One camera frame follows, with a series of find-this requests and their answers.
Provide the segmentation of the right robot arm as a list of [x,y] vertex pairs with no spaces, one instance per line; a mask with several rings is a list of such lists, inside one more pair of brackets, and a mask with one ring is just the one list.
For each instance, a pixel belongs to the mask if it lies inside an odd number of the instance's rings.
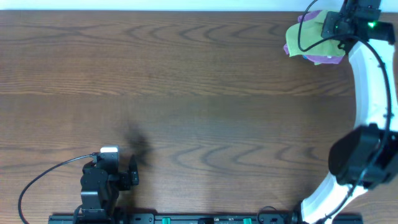
[[356,197],[397,174],[395,35],[379,21],[379,1],[345,1],[329,12],[322,41],[337,40],[351,64],[356,97],[354,129],[334,143],[328,174],[293,212],[291,223],[332,223]]

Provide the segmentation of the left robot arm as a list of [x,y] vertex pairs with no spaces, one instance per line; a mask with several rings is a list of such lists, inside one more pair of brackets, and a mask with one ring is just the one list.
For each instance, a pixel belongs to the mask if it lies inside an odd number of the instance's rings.
[[131,156],[128,170],[119,170],[117,152],[96,152],[93,160],[82,168],[81,205],[74,211],[73,223],[124,223],[126,216],[116,208],[121,191],[139,184],[135,156]]

